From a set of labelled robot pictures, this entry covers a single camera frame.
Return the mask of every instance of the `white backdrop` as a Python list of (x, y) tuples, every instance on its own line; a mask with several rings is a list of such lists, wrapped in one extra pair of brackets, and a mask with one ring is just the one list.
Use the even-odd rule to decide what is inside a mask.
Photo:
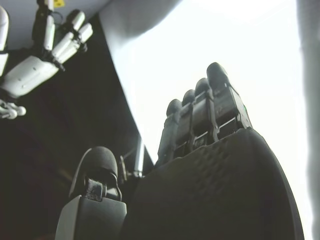
[(277, 156), (311, 240), (307, 137), (300, 42), (294, 0), (184, 0), (146, 33), (126, 35), (126, 1), (100, 13), (133, 118), (153, 161), (168, 103), (182, 100), (220, 63), (256, 131)]

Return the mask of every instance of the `yellow sticker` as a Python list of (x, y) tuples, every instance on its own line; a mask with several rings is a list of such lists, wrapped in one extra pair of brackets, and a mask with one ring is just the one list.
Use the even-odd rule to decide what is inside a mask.
[(65, 1), (64, 0), (54, 0), (54, 7), (55, 8), (62, 8), (65, 6)]

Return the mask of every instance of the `back of white robotic hand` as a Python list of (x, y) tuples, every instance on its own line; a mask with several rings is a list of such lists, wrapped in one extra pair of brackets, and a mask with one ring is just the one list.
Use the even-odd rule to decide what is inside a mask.
[(23, 106), (17, 106), (17, 99), (50, 79), (59, 70), (64, 71), (63, 63), (77, 51), (86, 49), (86, 41), (93, 34), (90, 23), (85, 24), (85, 14), (76, 11), (58, 31), (64, 36), (54, 45), (56, 26), (52, 16), (54, 0), (37, 0), (37, 10), (32, 39), (32, 54), (3, 75), (8, 53), (6, 42), (9, 31), (9, 17), (0, 6), (0, 119), (15, 119), (26, 114)]

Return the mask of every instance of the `dark surface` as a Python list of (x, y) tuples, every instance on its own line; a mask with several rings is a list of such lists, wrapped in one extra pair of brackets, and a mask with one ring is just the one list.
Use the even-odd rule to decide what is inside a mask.
[(25, 116), (0, 123), (0, 239), (54, 233), (83, 154), (105, 146), (118, 159), (136, 146), (138, 131), (98, 18), (91, 23), (88, 52), (20, 99)]
[(254, 130), (236, 133), (141, 180), (121, 240), (303, 240), (286, 176)]
[(312, 201), (313, 239), (320, 239), (320, 1), (297, 0), (303, 56), (308, 135), (308, 183)]

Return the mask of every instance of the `white robotic hand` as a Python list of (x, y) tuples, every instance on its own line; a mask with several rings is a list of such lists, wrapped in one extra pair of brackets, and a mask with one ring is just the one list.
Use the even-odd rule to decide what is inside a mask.
[(79, 49), (86, 48), (86, 41), (93, 34), (90, 23), (85, 21), (85, 14), (76, 13), (63, 25), (64, 37), (54, 46), (55, 23), (52, 13), (54, 0), (37, 0), (39, 9), (32, 31), (34, 46), (32, 55), (2, 76), (8, 59), (5, 51), (9, 30), (9, 18), (6, 10), (0, 6), (0, 119), (14, 119), (26, 114), (23, 106), (16, 106), (15, 101), (31, 92), (34, 88), (50, 79), (59, 70), (64, 71), (63, 63)]

